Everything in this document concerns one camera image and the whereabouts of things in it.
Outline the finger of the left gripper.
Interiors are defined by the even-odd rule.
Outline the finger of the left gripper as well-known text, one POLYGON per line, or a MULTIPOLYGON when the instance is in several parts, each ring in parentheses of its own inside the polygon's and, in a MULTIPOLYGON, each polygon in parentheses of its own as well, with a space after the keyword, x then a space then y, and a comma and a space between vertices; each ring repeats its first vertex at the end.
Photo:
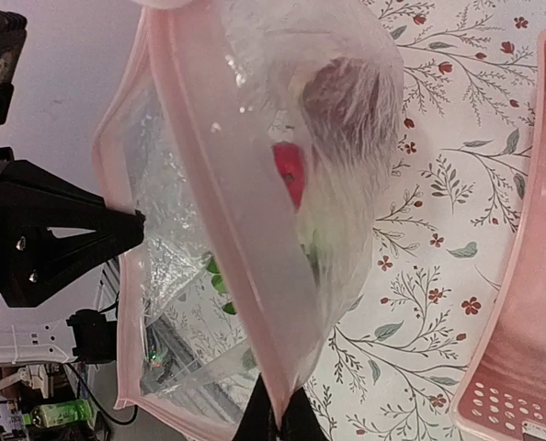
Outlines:
POLYGON ((144 215, 0 148, 0 298, 35 308, 111 258, 140 245, 144 215))

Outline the pink perforated plastic basket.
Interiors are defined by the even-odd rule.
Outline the pink perforated plastic basket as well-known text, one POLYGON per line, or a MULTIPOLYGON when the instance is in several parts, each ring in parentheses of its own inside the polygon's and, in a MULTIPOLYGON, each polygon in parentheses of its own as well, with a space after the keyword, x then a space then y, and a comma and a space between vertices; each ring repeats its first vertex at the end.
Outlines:
POLYGON ((546 29, 529 179, 517 237, 490 319, 452 402, 483 440, 546 440, 546 29))

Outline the clear zip top bag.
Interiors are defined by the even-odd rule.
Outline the clear zip top bag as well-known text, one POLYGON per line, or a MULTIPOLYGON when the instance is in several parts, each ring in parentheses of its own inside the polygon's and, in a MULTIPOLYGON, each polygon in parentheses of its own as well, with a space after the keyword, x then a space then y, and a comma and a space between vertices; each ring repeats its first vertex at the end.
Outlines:
POLYGON ((92 158, 146 217, 118 406, 194 440, 321 440, 305 384, 372 265, 404 64, 359 1, 144 1, 92 158))

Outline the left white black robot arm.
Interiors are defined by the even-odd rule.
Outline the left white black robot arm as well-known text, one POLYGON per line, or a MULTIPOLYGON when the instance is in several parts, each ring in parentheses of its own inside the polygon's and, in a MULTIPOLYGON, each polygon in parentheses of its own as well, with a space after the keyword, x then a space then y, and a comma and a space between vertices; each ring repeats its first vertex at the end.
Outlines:
MULTIPOLYGON (((0 300, 33 309, 90 270, 140 245, 144 215, 104 199, 0 148, 0 300)), ((0 365, 93 364, 116 358, 117 324, 85 309, 66 319, 0 329, 0 365)))

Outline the white radish toy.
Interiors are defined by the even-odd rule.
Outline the white radish toy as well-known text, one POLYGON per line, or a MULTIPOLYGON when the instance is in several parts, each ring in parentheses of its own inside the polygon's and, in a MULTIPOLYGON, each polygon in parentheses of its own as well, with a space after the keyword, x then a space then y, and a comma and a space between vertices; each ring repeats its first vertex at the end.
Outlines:
POLYGON ((296 211, 285 184, 250 183, 241 191, 246 224, 265 225, 272 239, 287 235, 280 222, 291 222, 297 241, 308 258, 324 315, 338 321, 352 307, 370 271, 373 243, 374 199, 362 181, 349 176, 315 176, 306 183, 301 207, 296 211))

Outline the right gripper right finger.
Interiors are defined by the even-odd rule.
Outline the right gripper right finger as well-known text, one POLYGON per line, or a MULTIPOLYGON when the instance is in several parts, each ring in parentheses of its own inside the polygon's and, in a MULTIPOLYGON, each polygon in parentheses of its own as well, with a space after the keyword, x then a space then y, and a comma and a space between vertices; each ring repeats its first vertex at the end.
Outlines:
POLYGON ((279 439, 283 441, 327 441, 304 389, 297 390, 282 417, 279 439))

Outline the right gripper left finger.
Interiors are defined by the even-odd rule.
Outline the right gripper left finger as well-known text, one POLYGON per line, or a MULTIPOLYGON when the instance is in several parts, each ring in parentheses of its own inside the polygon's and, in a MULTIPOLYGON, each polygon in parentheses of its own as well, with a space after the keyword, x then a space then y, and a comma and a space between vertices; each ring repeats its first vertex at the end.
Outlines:
POLYGON ((277 441, 280 431, 261 376, 257 378, 243 416, 243 441, 277 441))

